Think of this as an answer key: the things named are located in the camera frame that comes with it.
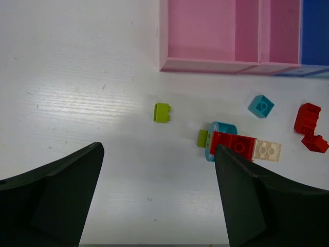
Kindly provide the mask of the small pink container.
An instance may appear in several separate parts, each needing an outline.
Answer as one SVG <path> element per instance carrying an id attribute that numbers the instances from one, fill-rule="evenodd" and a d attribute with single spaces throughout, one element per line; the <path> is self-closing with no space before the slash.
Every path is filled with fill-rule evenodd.
<path id="1" fill-rule="evenodd" d="M 242 74 L 273 76 L 301 67 L 301 1 L 258 1 L 258 64 Z"/>

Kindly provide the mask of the large pink container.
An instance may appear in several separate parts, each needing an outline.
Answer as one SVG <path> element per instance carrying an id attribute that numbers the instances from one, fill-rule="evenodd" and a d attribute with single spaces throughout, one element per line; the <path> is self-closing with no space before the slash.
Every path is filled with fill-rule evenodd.
<path id="1" fill-rule="evenodd" d="M 239 74 L 260 63 L 261 1 L 160 1 L 162 72 Z"/>

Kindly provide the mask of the cream lego brick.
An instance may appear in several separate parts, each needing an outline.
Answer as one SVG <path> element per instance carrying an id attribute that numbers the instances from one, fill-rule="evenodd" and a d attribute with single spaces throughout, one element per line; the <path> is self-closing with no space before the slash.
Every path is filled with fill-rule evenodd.
<path id="1" fill-rule="evenodd" d="M 279 162 L 281 148 L 282 145 L 280 143 L 257 139 L 252 158 L 269 162 Z"/>

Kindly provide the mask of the red rounded lego brick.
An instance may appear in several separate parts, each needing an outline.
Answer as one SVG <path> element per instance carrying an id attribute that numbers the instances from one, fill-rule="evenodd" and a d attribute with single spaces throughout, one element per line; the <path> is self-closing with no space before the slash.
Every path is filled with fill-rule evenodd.
<path id="1" fill-rule="evenodd" d="M 214 131 L 209 145 L 209 154 L 215 155 L 218 145 L 224 145 L 249 161 L 253 161 L 256 138 Z"/>

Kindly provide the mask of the small teal square lego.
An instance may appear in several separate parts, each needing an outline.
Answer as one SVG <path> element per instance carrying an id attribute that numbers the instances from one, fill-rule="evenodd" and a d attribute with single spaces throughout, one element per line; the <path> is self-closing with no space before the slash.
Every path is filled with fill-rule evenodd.
<path id="1" fill-rule="evenodd" d="M 258 118 L 267 118 L 275 106 L 265 95 L 257 95 L 248 107 L 248 110 Z"/>

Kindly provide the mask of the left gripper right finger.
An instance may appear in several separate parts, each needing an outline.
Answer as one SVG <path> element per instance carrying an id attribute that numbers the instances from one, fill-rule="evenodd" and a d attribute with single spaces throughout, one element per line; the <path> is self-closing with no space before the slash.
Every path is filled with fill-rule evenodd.
<path id="1" fill-rule="evenodd" d="M 219 145 L 215 170 L 230 246 L 328 246 L 328 191 Z"/>

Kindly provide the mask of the red lego arch brick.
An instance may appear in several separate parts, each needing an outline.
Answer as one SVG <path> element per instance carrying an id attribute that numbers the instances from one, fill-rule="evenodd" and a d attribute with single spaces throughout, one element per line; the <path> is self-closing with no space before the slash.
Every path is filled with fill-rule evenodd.
<path id="1" fill-rule="evenodd" d="M 320 107 L 311 103 L 305 103 L 300 106 L 294 125 L 295 132 L 305 136 L 313 136 L 320 111 Z"/>

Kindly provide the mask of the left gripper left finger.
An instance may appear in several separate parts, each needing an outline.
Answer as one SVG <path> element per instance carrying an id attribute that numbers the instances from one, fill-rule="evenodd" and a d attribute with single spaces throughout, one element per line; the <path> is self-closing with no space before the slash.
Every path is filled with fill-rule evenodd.
<path id="1" fill-rule="evenodd" d="M 103 157 L 95 142 L 1 180 L 1 246 L 78 246 Z"/>

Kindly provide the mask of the purple-blue container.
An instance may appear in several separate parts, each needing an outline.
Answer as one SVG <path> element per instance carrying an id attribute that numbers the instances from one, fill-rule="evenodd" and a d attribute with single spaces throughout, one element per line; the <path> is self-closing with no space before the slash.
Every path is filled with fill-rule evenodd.
<path id="1" fill-rule="evenodd" d="M 281 77 L 328 78 L 328 0 L 302 2 L 301 66 Z"/>

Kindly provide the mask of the red small lego brick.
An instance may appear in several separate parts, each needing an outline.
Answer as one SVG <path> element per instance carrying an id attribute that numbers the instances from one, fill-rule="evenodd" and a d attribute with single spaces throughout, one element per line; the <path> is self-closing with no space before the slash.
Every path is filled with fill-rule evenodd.
<path id="1" fill-rule="evenodd" d="M 321 135 L 304 136 L 301 142 L 309 151 L 325 153 L 328 150 L 328 142 Z"/>

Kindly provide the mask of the teal curved lego brick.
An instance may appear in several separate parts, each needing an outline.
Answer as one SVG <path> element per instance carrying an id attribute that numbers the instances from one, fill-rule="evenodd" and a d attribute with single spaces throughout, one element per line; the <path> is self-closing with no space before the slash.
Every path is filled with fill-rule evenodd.
<path id="1" fill-rule="evenodd" d="M 210 154 L 210 147 L 212 141 L 212 134 L 214 131 L 224 132 L 229 134 L 238 134 L 237 127 L 229 123 L 214 121 L 210 124 L 206 136 L 205 158 L 209 162 L 214 162 L 214 155 Z"/>

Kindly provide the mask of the small green lego brick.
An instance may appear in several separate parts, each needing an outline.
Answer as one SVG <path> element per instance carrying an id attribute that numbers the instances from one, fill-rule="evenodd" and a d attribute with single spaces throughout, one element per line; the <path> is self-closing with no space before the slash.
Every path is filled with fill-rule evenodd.
<path id="1" fill-rule="evenodd" d="M 171 106 L 168 103 L 156 103 L 154 107 L 153 120 L 157 123 L 167 123 L 170 121 L 170 111 Z"/>

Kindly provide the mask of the long green lego brick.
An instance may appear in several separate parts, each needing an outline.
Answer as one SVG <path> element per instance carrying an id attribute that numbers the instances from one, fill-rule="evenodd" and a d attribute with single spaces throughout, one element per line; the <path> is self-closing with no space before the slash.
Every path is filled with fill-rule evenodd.
<path id="1" fill-rule="evenodd" d="M 205 148 L 207 143 L 207 137 L 208 137 L 208 131 L 200 130 L 198 134 L 197 146 L 201 148 Z"/>

